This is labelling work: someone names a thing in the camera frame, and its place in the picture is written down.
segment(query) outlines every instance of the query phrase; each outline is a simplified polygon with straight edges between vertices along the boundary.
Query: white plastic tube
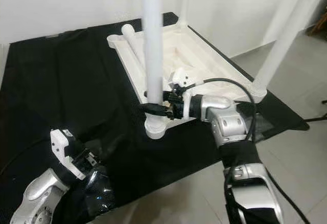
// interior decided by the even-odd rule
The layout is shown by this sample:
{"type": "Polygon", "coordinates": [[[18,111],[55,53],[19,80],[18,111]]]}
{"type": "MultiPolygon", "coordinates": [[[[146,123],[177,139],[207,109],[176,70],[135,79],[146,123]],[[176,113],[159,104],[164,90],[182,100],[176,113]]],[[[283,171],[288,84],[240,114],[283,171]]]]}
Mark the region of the white plastic tube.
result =
{"type": "Polygon", "coordinates": [[[279,38],[276,40],[265,63],[259,70],[251,87],[251,92],[261,95],[284,59],[297,33],[310,19],[318,0],[298,0],[279,38]]]}
{"type": "MultiPolygon", "coordinates": [[[[147,74],[148,102],[162,104],[162,15],[161,0],[142,0],[145,64],[147,74]]],[[[166,131],[162,117],[147,115],[147,135],[161,138],[166,131]]]]}
{"type": "Polygon", "coordinates": [[[130,24],[125,24],[122,27],[122,33],[124,38],[127,40],[128,44],[132,48],[133,53],[137,57],[139,63],[143,68],[145,68],[145,63],[144,63],[144,51],[142,49],[141,44],[137,41],[135,37],[135,30],[132,25],[130,24]]]}
{"type": "Polygon", "coordinates": [[[189,7],[189,0],[182,0],[181,7],[180,7],[180,14],[177,22],[181,27],[188,25],[188,21],[187,21],[188,7],[189,7]]]}

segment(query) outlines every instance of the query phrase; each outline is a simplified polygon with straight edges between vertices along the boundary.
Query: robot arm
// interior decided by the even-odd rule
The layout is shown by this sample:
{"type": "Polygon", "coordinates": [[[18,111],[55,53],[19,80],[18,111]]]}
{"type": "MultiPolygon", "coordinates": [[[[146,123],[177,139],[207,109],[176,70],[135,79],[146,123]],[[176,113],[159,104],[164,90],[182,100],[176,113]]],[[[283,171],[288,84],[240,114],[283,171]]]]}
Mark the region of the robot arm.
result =
{"type": "Polygon", "coordinates": [[[236,104],[226,97],[183,96],[183,91],[183,87],[175,84],[171,92],[163,94],[169,107],[142,104],[141,109],[170,119],[191,117],[211,124],[225,168],[224,188],[230,223],[283,224],[273,183],[260,161],[255,143],[247,139],[248,128],[236,104]]]}
{"type": "Polygon", "coordinates": [[[76,141],[69,130],[52,130],[50,135],[52,152],[59,162],[27,186],[10,224],[51,223],[62,196],[97,164],[92,152],[76,141]]]}

